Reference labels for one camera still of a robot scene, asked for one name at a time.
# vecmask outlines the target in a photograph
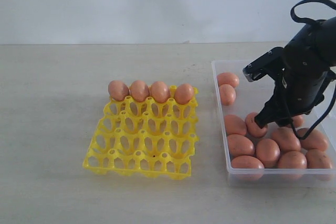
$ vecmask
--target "egg tray cup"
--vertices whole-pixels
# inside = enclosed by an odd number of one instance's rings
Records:
[[[194,96],[185,105],[174,97],[176,86],[170,86],[171,97],[157,103],[152,97],[136,102],[130,95],[123,101],[110,102],[98,122],[83,161],[83,168],[100,175],[114,171],[130,176],[141,173],[171,179],[191,176],[190,157],[198,141],[198,122]]]

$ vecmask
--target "egg tray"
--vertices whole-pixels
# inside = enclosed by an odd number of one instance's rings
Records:
[[[198,141],[198,122],[194,96],[185,105],[176,103],[176,86],[170,86],[171,96],[165,103],[152,97],[136,102],[130,95],[123,101],[104,107],[83,161],[83,168],[105,175],[114,171],[130,176],[141,173],[147,177],[168,175],[171,179],[191,176],[190,157]]]

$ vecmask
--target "yellow plastic egg tray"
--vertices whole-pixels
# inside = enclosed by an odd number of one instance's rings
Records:
[[[176,86],[170,86],[171,98],[157,103],[152,97],[136,102],[129,95],[123,101],[104,107],[83,161],[83,167],[105,175],[112,170],[130,176],[168,175],[172,179],[191,176],[190,157],[195,154],[198,121],[194,96],[185,105],[176,103]]]

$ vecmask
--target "egg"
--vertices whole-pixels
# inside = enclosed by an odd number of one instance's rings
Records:
[[[251,156],[239,156],[231,161],[232,168],[250,168],[250,169],[260,169],[260,173],[246,174],[246,175],[236,175],[241,180],[256,181],[260,179],[264,172],[264,165],[260,160]]]
[[[245,136],[247,133],[246,124],[240,117],[236,115],[226,115],[224,117],[225,131],[227,135],[238,134]]]
[[[174,99],[178,104],[187,104],[194,96],[194,88],[188,83],[184,83],[177,87]]]
[[[333,169],[331,158],[321,150],[312,149],[307,151],[306,159],[309,169]],[[322,181],[329,181],[334,178],[334,174],[316,174],[315,177]]]
[[[265,168],[274,167],[280,157],[279,145],[270,138],[260,140],[256,146],[256,157]]]
[[[283,154],[278,162],[279,169],[306,169],[307,159],[301,152],[291,151]],[[303,173],[282,174],[285,179],[297,180],[303,176]]]
[[[300,141],[294,135],[293,130],[287,127],[277,128],[275,131],[272,132],[271,139],[277,142],[282,152],[299,152],[301,150]]]
[[[108,91],[110,97],[116,101],[123,101],[126,96],[130,95],[130,90],[125,83],[119,80],[114,80],[109,83]]]
[[[156,81],[151,85],[150,94],[158,103],[164,103],[170,98],[170,90],[163,81]]]
[[[219,86],[220,102],[224,106],[232,105],[236,100],[236,91],[229,84]]]
[[[301,128],[297,132],[299,136],[305,135],[309,128]],[[329,147],[328,138],[319,130],[314,129],[306,139],[301,140],[302,148],[306,150],[319,149],[321,151],[326,151]]]
[[[247,126],[247,132],[251,136],[253,136],[255,138],[262,138],[266,135],[267,130],[268,130],[268,126],[266,125],[262,129],[258,126],[258,124],[256,123],[256,121],[254,119],[254,117],[257,114],[258,113],[256,113],[256,112],[249,113],[245,118],[245,123],[246,123],[246,126]]]
[[[305,119],[304,119],[303,115],[293,116],[292,119],[293,119],[293,125],[294,125],[295,128],[303,126],[303,124],[305,122],[304,121]]]
[[[149,97],[149,88],[144,81],[134,81],[130,86],[131,96],[137,102],[143,102]]]
[[[227,137],[229,153],[233,157],[248,155],[253,156],[255,152],[254,145],[250,139],[242,135],[233,134]]]
[[[236,88],[239,85],[239,78],[234,73],[225,72],[217,75],[218,86],[223,84],[229,84],[233,88]]]

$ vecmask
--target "black strap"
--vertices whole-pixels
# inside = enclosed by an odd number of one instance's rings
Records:
[[[321,4],[325,4],[329,6],[330,8],[336,10],[336,3],[334,3],[331,0],[302,0],[298,2],[295,6],[293,6],[293,8],[290,10],[290,16],[296,23],[305,23],[313,27],[319,26],[319,23],[316,20],[311,19],[311,18],[300,18],[295,14],[295,11],[294,11],[295,7],[302,5],[302,4],[306,4],[306,3],[321,3]]]

